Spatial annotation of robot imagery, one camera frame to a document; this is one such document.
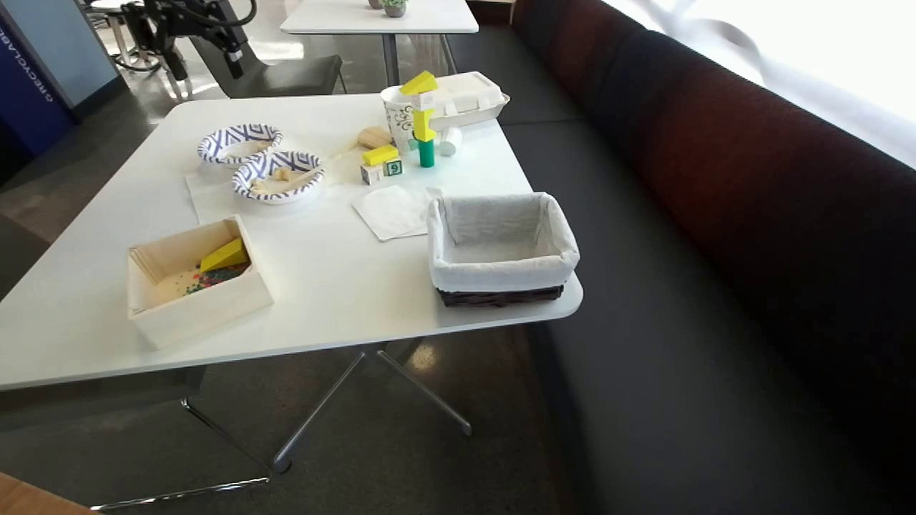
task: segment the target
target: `booth seat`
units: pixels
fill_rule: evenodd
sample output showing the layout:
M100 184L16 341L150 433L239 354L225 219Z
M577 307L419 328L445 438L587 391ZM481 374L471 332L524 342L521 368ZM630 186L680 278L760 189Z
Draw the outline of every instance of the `booth seat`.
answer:
M913 511L913 169L601 0L449 48L581 245L530 328L581 511Z

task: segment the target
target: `white napkin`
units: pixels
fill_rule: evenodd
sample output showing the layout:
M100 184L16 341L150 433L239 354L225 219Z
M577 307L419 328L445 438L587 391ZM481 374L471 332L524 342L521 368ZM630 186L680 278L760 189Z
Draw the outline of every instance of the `white napkin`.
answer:
M418 189L382 186L352 202L371 235L385 244L425 235L428 194Z

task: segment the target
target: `grey floor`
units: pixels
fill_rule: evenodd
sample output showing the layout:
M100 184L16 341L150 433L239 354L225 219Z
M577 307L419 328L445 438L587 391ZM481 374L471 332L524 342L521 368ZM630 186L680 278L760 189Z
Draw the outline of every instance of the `grey floor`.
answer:
M382 89L375 36L279 35L278 21L292 3L259 0L259 15L245 29L256 53L338 51L349 91ZM190 69L190 101L219 96L193 51L180 48ZM402 78L442 71L437 41L399 36L398 48ZM122 93L0 189L0 294L177 105L163 75L122 71L122 81ZM524 328L398 342L391 354L451 400L474 423L474 435L465 438L398 374L368 361L292 453L295 467L268 485L133 511L573 511ZM256 474L349 358L352 351L325 351L206 368L193 402L252 457L177 402L157 402L0 433L0 468L80 504Z

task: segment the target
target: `background table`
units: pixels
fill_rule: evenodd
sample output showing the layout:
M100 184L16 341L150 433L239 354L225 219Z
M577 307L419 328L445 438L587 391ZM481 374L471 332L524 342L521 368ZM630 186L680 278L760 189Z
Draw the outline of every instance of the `background table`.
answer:
M385 16L368 0L299 0L279 25L292 35L381 35L388 83L399 83L398 35L474 35L465 0L405 0L402 16Z
M196 144L248 119L272 122L285 134L283 145L323 158L325 181L311 199L248 209L225 189L190 196ZM534 324L577 309L574 278L551 304L445 309L428 281L425 238L378 244L352 209L368 191L352 139L371 122L382 122L378 93L177 105L1 298L0 390ZM437 169L419 172L412 161L394 184L445 194L530 191L498 122L465 129L462 148ZM126 315L126 251L200 227L193 205L209 205L206 218L242 219L275 307L190 342L155 345Z

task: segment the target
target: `dark bench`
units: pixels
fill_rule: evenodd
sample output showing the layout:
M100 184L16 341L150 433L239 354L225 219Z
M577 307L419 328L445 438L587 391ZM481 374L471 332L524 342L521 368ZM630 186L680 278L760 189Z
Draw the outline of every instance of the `dark bench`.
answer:
M449 36L581 244L531 325L583 511L903 511L916 175L601 0Z

